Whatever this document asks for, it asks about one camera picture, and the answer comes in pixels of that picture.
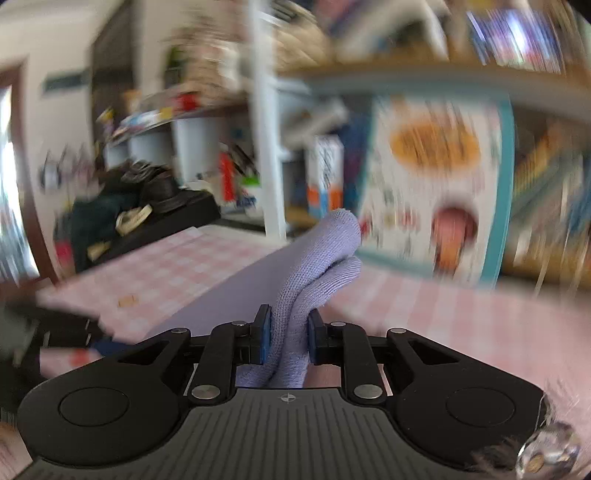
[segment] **table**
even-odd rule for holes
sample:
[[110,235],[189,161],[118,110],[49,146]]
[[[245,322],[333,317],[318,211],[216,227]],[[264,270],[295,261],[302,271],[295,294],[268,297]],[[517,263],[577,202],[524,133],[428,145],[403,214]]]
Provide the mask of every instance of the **table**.
[[[280,246],[255,233],[215,225],[190,228],[44,289],[39,298],[47,305],[100,315],[116,339],[137,342],[187,303]],[[128,295],[138,303],[119,307],[118,300]],[[357,323],[369,335],[405,327],[541,388],[560,379],[591,405],[588,311],[555,299],[533,299],[512,285],[467,289],[364,265],[360,277],[337,292],[321,314],[325,322]],[[46,350],[41,369],[53,376],[98,357],[92,351]],[[339,381],[338,368],[313,367],[306,384]]]

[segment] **stacked items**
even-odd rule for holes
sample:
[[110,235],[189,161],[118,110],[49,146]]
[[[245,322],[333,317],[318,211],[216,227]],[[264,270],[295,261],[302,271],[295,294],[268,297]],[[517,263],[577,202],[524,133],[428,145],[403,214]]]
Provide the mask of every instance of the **stacked items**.
[[[297,13],[305,28],[276,15],[279,70],[400,55],[558,74],[579,74],[585,64],[574,14],[563,0],[312,3],[313,14]],[[312,38],[314,47],[304,47]]]
[[587,244],[591,222],[589,183],[581,147],[569,129],[552,121],[545,131],[524,141],[533,143],[527,155],[516,155],[511,224],[503,271],[558,281],[575,291],[587,280]]

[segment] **cartoon illustration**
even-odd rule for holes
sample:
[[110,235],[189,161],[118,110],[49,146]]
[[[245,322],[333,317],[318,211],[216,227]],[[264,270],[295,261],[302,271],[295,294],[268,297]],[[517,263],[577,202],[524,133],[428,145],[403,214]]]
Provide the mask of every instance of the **cartoon illustration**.
[[[505,199],[512,184],[512,150],[501,148],[501,125],[512,127],[510,105],[380,96],[372,115],[364,175],[357,184],[361,250],[391,261],[393,268],[447,275],[463,284],[496,277],[485,260],[496,214],[507,214],[506,203],[497,202],[501,166]],[[502,161],[491,158],[505,150]],[[495,255],[500,255],[496,244]]]
[[459,207],[446,207],[433,216],[431,242],[435,244],[435,271],[453,275],[466,245],[474,242],[478,224]]
[[401,164],[424,174],[455,173],[480,161],[474,129],[457,111],[413,121],[391,137],[390,148]]

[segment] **lavender cloth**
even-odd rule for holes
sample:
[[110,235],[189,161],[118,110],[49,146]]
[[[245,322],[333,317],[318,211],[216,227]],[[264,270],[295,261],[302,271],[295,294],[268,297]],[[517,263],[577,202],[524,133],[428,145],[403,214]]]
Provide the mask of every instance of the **lavender cloth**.
[[353,254],[360,242],[355,216],[335,210],[310,232],[209,290],[148,336],[174,327],[208,335],[221,323],[253,321],[259,306],[268,303],[273,318],[267,362],[240,367],[236,384],[299,388],[309,362],[307,316],[359,275],[361,262]]

